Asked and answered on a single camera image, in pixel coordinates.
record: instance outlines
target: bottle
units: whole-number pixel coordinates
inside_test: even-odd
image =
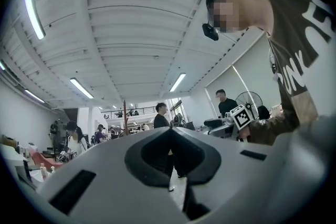
[[[43,180],[46,180],[48,177],[48,173],[47,173],[47,168],[44,166],[44,163],[41,163],[40,171],[41,171]]]

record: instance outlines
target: railing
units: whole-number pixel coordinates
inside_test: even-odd
[[[140,108],[140,109],[127,109],[126,115],[128,117],[139,116],[139,115],[146,115],[156,113],[156,109],[154,106],[149,106],[147,108]],[[117,119],[122,118],[124,116],[123,110],[116,110],[116,111],[104,111],[101,112],[104,118],[107,119]]]

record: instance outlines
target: balcony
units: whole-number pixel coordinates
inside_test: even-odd
[[[101,114],[104,116],[108,124],[118,123],[124,120],[124,111],[102,111]],[[156,116],[157,112],[154,106],[139,109],[127,109],[126,115],[129,117],[128,122],[146,122],[150,121]]]

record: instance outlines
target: white shirt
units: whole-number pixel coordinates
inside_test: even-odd
[[[68,148],[73,152],[74,156],[76,157],[77,155],[87,150],[85,138],[83,137],[81,139],[81,142],[78,143],[77,140],[74,140],[72,136],[70,136],[68,142]]]

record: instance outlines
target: wooden pole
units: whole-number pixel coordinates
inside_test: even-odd
[[[126,101],[124,100],[124,133],[125,135],[128,135],[128,128],[127,128],[127,115],[126,115]]]

